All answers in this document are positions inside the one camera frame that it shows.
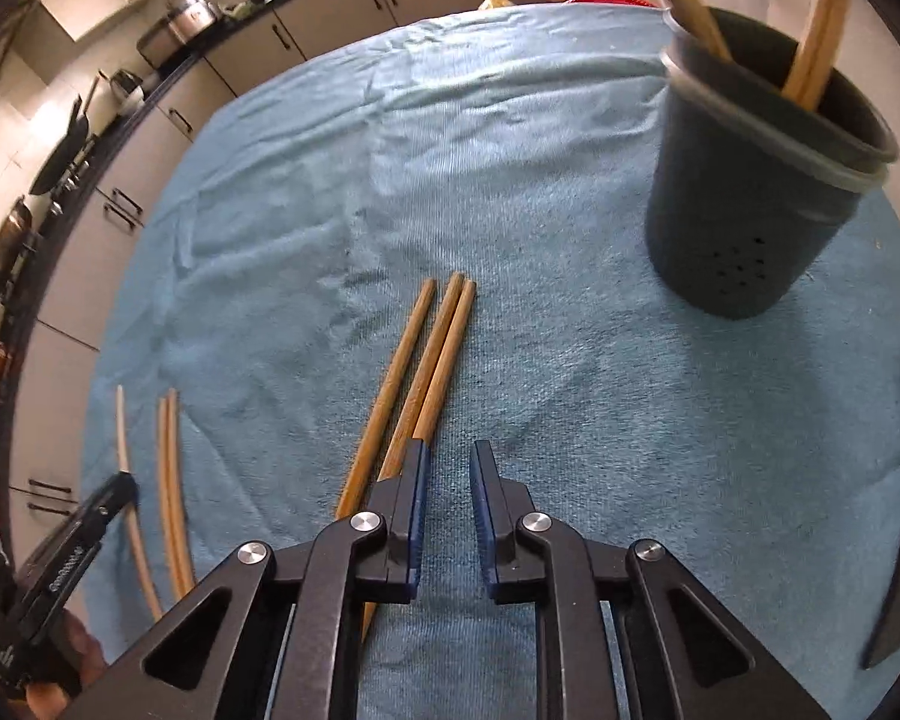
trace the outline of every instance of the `blue cloth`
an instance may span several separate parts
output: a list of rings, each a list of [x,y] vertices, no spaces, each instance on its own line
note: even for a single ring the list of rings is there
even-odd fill
[[[434,443],[418,602],[378,614],[365,718],[533,717],[533,612],[485,597],[467,457],[588,538],[663,541],[834,718],[900,669],[861,651],[900,537],[900,225],[880,193],[775,308],[728,322],[655,277],[643,214],[658,11],[429,20],[227,105],[146,225],[95,374],[84,490],[127,390],[146,549],[170,591],[154,411],[180,390],[197,574],[332,517],[424,276],[479,296]],[[111,658],[148,627],[122,528],[85,580]]]

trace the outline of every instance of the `black countertop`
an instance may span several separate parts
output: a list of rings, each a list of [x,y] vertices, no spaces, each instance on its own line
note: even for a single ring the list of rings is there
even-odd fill
[[[290,0],[266,0],[245,18],[221,20],[204,30],[196,40],[162,66],[157,74],[148,79],[151,91],[146,95],[144,103],[132,115],[114,119],[114,122],[108,124],[98,137],[87,160],[87,167],[80,176],[79,186],[69,191],[60,191],[55,196],[61,213],[48,214],[40,225],[39,246],[26,257],[17,275],[0,326],[0,341],[7,345],[11,355],[10,365],[0,385],[0,533],[2,541],[7,546],[11,564],[13,556],[10,549],[10,442],[13,434],[14,404],[20,373],[26,360],[26,348],[37,322],[40,305],[70,234],[77,226],[83,209],[94,195],[96,186],[107,168],[173,84],[187,74],[187,71],[192,69],[209,50],[221,45],[249,23],[271,12],[274,7],[288,1]]]

